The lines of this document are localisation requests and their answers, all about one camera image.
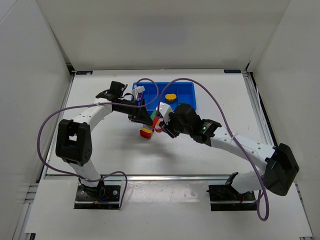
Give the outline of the purple curved brick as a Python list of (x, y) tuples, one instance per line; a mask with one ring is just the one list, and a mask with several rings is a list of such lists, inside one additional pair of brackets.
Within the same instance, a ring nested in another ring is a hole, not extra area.
[(140, 92), (140, 93), (137, 95), (137, 101), (138, 101), (138, 102), (140, 102), (140, 101), (143, 99), (143, 95), (144, 95), (143, 92)]

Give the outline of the yellow oval brick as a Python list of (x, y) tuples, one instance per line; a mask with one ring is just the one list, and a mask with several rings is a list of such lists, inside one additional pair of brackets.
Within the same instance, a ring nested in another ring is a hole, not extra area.
[(174, 103), (177, 100), (177, 95), (175, 93), (168, 93), (165, 95), (165, 101), (167, 103)]

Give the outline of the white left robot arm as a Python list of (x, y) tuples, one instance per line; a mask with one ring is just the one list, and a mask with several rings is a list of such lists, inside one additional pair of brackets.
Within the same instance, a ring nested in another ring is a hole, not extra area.
[(132, 122), (153, 123), (146, 107), (141, 107), (145, 104), (142, 98), (145, 87), (136, 86), (131, 93), (124, 93), (126, 88), (126, 84), (112, 81), (109, 89), (96, 95), (93, 106), (58, 125), (55, 153), (79, 175), (84, 192), (93, 198), (102, 197), (105, 185), (91, 160), (92, 130), (114, 111), (128, 115)]

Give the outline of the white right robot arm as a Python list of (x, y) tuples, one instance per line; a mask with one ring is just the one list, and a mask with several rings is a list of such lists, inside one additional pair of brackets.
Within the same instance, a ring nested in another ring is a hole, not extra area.
[(254, 165), (253, 172), (230, 175), (224, 184), (228, 193), (236, 195), (267, 189), (278, 196), (287, 195), (300, 170), (288, 145), (272, 146), (235, 135), (216, 121), (200, 118), (186, 103), (172, 109), (161, 102), (159, 112), (163, 117), (161, 128), (171, 138), (185, 134), (199, 144), (227, 151)]

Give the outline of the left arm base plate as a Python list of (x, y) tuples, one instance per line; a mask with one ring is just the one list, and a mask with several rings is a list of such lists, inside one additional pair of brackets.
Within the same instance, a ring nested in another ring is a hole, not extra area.
[(74, 199), (77, 210), (120, 210), (128, 182), (99, 182), (96, 187), (78, 184)]

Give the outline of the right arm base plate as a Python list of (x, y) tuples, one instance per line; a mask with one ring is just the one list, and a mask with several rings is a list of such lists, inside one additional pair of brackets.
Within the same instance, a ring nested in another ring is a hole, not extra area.
[(212, 212), (256, 211), (257, 203), (253, 191), (239, 193), (232, 187), (238, 172), (232, 173), (223, 184), (209, 184), (210, 210)]

